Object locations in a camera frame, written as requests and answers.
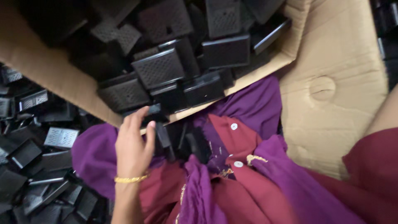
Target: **cardboard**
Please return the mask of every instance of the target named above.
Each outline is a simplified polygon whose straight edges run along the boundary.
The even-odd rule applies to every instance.
[[[288,155],[346,178],[341,157],[362,138],[388,93],[369,2],[313,1],[289,69],[280,80]]]
[[[18,10],[5,1],[0,3],[0,61],[19,70],[27,78],[79,106],[92,115],[119,127],[122,117],[112,112],[97,96],[97,82],[68,62],[66,52],[47,48],[28,27]],[[295,60],[310,0],[287,0],[283,13],[292,18],[293,25],[275,43],[271,62],[239,80],[225,91],[230,95]],[[174,122],[210,104],[191,108],[170,116]]]

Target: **maroon garment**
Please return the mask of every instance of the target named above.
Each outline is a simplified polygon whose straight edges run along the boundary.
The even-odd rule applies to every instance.
[[[348,182],[310,174],[367,223],[398,223],[398,128],[359,140],[343,157]]]

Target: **black plastic box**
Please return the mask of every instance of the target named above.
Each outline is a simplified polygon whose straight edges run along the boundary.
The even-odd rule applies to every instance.
[[[229,89],[235,85],[235,76],[232,69],[221,69],[218,70],[218,73],[224,89]]]
[[[10,83],[16,82],[23,79],[22,73],[5,65],[1,67],[2,83],[8,85]]]
[[[175,48],[131,63],[147,89],[184,79],[184,69]]]
[[[264,25],[253,28],[250,34],[252,47],[256,55],[263,52],[291,26],[291,19],[281,14],[275,14]]]
[[[33,142],[33,140],[26,140],[10,155],[10,161],[20,169],[23,169],[41,153],[42,150]]]
[[[217,71],[184,83],[184,93],[189,106],[199,106],[225,97],[224,86]]]
[[[285,0],[243,0],[259,24],[265,24]]]
[[[150,92],[155,103],[160,103],[170,113],[175,113],[188,108],[185,94],[177,83],[171,83],[153,89]]]
[[[250,72],[257,70],[267,64],[270,61],[269,54],[267,50],[264,50],[259,55],[255,53],[250,54],[250,64],[247,66],[233,68],[235,79],[242,78],[243,76],[249,74]]]
[[[398,32],[379,38],[378,47],[383,60],[398,58]]]
[[[88,23],[84,12],[69,0],[24,0],[20,9],[30,27],[50,47],[59,46]]]
[[[172,40],[193,32],[183,0],[164,0],[141,11],[139,24],[153,43]]]
[[[119,25],[140,3],[140,0],[92,0],[95,8],[110,16]]]
[[[210,38],[218,38],[241,31],[240,0],[206,0]]]
[[[132,110],[150,103],[149,95],[134,73],[101,83],[98,95],[115,112]]]
[[[42,90],[27,96],[18,97],[18,111],[30,114],[39,113],[54,100],[55,96],[48,90]]]
[[[398,3],[377,8],[374,13],[377,35],[384,37],[398,26]]]
[[[203,55],[210,69],[238,67],[250,63],[250,35],[203,42]]]
[[[161,51],[175,48],[179,56],[182,67],[185,71],[185,79],[192,79],[200,75],[199,66],[193,54],[189,39],[177,39],[159,45]]]

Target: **mesh pattern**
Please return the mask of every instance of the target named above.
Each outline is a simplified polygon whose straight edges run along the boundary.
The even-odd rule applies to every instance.
[[[138,79],[100,89],[98,94],[115,112],[135,108],[150,102],[148,94],[142,88]]]
[[[139,14],[140,25],[154,43],[160,43],[193,31],[182,0],[165,0]]]
[[[10,107],[10,99],[0,98],[0,117],[8,117],[8,109]]]
[[[240,32],[240,2],[238,0],[207,0],[206,5],[211,38]]]
[[[144,59],[146,57],[152,56],[159,53],[159,49],[157,47],[153,47],[150,48],[148,50],[142,51],[142,52],[138,52],[136,54],[133,55],[134,60],[138,61],[141,59]]]
[[[182,79],[185,76],[176,49],[135,61],[132,65],[144,85],[149,89]]]
[[[78,135],[78,130],[51,127],[44,145],[71,148]]]
[[[91,29],[91,33],[105,43],[117,40],[125,54],[131,51],[141,37],[141,33],[129,24],[118,29],[116,22],[111,18],[104,18],[101,23]]]
[[[20,111],[32,108],[34,106],[37,106],[39,104],[45,103],[49,100],[48,92],[47,90],[43,90],[40,92],[37,92],[35,94],[32,94],[30,96],[21,98],[20,101]]]
[[[184,68],[187,79],[199,76],[199,66],[196,62],[196,58],[193,54],[191,43],[188,38],[183,38],[178,41],[174,41],[171,44],[160,45],[161,50],[167,50],[175,47],[181,61],[181,65]]]
[[[237,67],[249,64],[250,36],[203,43],[205,63],[209,68]]]

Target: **bracelet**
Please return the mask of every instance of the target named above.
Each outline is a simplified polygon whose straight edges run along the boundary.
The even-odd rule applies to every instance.
[[[135,183],[135,182],[141,182],[143,180],[145,180],[146,178],[149,177],[149,174],[145,175],[145,176],[141,176],[141,177],[133,177],[133,178],[121,178],[116,176],[115,177],[115,183]]]

